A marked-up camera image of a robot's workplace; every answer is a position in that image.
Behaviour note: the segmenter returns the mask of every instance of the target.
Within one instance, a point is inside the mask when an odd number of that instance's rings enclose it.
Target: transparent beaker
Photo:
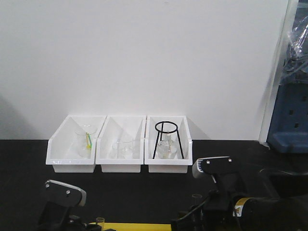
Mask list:
[[[123,137],[112,145],[113,157],[117,159],[132,159],[134,140],[131,137]]]
[[[82,125],[75,130],[77,135],[77,153],[84,158],[90,158],[92,150],[92,136],[97,131],[94,125]]]
[[[157,144],[157,156],[160,159],[174,159],[177,154],[177,147],[171,139],[171,135],[166,135],[164,140]]]

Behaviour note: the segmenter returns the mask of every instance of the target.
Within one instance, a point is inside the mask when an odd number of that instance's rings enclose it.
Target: black countertop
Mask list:
[[[186,210],[193,193],[206,196],[215,189],[210,177],[194,179],[192,168],[187,174],[55,173],[45,165],[48,141],[0,141],[0,227],[33,230],[44,208],[41,188],[46,180],[59,180],[76,185],[87,192],[84,207],[74,208],[72,214],[83,222],[104,217],[106,222],[170,223],[177,212]],[[258,171],[275,168],[305,172],[308,155],[279,154],[256,141],[193,141],[193,159],[229,155],[242,162],[239,170],[251,196],[267,196]]]

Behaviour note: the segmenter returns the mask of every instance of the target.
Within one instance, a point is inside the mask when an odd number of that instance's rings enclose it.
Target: plastic bag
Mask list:
[[[308,84],[308,4],[298,5],[280,84]]]

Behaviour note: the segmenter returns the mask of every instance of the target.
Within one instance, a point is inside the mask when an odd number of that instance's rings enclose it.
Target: glassware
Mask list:
[[[112,145],[113,158],[117,159],[131,159],[133,158],[134,140],[125,136]]]
[[[82,125],[76,131],[77,153],[84,158],[90,158],[92,150],[92,136],[97,131],[94,125]]]
[[[192,194],[192,205],[199,205],[202,202],[202,195]]]
[[[174,159],[177,154],[177,147],[173,144],[171,135],[165,135],[165,139],[157,144],[157,156],[160,159]]]
[[[102,230],[104,230],[105,218],[96,218],[95,224],[100,225]]]

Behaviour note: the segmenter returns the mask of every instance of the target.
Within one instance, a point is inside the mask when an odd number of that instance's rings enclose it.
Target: white wall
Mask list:
[[[0,138],[67,114],[186,115],[257,140],[287,0],[2,0]]]

